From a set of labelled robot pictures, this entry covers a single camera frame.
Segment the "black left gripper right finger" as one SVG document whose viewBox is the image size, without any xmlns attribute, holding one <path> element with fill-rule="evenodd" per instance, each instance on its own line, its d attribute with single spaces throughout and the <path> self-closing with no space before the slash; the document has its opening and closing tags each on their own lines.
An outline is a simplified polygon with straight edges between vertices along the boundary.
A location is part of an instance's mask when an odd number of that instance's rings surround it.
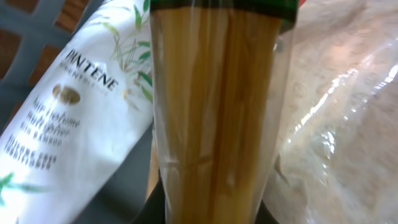
<svg viewBox="0 0 398 224">
<path fill-rule="evenodd" d="M 263 201 L 259 207 L 259 224 L 279 224 Z"/>
</svg>

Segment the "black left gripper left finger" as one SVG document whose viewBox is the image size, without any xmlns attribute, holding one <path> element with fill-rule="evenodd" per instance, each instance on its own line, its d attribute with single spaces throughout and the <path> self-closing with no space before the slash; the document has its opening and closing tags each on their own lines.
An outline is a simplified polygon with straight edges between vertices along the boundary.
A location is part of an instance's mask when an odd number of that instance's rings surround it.
<svg viewBox="0 0 398 224">
<path fill-rule="evenodd" d="M 165 193 L 159 180 L 132 224 L 165 224 Z"/>
</svg>

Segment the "clear pouch of brown powder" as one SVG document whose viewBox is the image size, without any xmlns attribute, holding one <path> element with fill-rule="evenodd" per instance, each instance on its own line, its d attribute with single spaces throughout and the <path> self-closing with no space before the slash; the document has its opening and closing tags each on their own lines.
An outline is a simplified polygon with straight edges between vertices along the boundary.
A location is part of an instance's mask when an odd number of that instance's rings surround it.
<svg viewBox="0 0 398 224">
<path fill-rule="evenodd" d="M 264 202 L 279 223 L 397 222 L 397 0 L 307 1 Z"/>
</svg>

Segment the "white Pantene shampoo tube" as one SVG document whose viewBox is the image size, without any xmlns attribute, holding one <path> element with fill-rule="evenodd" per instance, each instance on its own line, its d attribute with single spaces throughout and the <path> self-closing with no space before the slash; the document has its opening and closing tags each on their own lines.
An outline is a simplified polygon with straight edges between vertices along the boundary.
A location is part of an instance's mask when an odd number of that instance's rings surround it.
<svg viewBox="0 0 398 224">
<path fill-rule="evenodd" d="M 150 1 L 105 1 L 1 136 L 1 223 L 71 223 L 153 117 Z"/>
</svg>

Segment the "orange spaghetti packet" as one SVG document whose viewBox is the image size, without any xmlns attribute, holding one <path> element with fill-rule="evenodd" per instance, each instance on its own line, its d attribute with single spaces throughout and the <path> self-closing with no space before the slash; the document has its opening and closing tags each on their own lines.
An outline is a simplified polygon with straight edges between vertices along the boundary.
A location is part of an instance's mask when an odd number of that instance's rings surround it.
<svg viewBox="0 0 398 224">
<path fill-rule="evenodd" d="M 150 4 L 166 223 L 254 223 L 275 154 L 297 0 Z"/>
</svg>

